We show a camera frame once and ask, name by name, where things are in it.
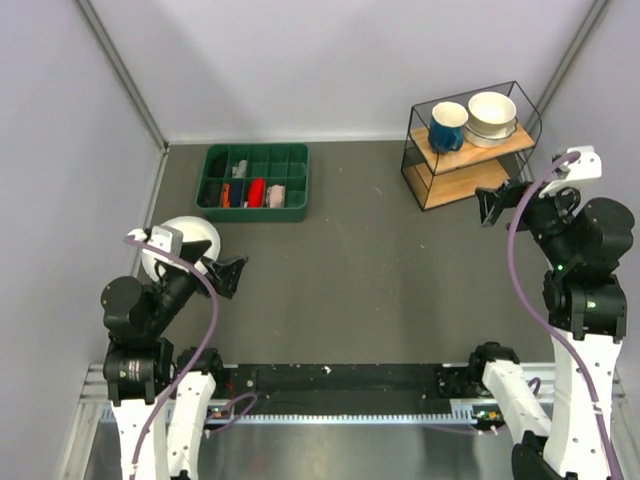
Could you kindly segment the white underwear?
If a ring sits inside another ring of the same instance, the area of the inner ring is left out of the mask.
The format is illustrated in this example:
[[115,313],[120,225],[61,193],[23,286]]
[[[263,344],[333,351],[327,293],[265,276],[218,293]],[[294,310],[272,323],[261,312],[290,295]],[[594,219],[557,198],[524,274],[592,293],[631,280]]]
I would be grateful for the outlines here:
[[243,159],[238,162],[237,165],[234,165],[231,169],[231,176],[233,178],[244,178],[246,176],[248,167],[248,160]]

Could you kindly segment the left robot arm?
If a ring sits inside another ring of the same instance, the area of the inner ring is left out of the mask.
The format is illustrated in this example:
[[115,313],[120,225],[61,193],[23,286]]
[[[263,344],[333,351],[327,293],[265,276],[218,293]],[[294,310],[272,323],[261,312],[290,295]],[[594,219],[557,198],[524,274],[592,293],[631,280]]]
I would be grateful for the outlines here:
[[107,396],[119,429],[125,479],[195,479],[205,423],[228,418],[243,400],[220,354],[202,342],[173,355],[164,332],[194,294],[232,298],[248,261],[218,261],[212,240],[160,247],[144,232],[126,242],[143,250],[147,283],[133,276],[103,290],[109,346],[103,363]]

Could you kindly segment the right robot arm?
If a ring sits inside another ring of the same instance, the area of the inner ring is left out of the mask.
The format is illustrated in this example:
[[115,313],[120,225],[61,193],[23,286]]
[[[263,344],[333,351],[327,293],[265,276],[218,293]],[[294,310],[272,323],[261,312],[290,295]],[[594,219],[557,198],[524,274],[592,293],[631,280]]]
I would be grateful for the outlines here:
[[581,200],[575,187],[546,194],[531,182],[477,188],[491,226],[512,208],[508,241],[528,231],[549,262],[542,325],[555,359],[553,414],[547,416],[515,352],[496,342],[470,355],[467,384],[497,402],[513,441],[516,479],[618,479],[610,438],[613,373],[627,332],[627,299],[614,273],[633,245],[635,219],[620,202]]

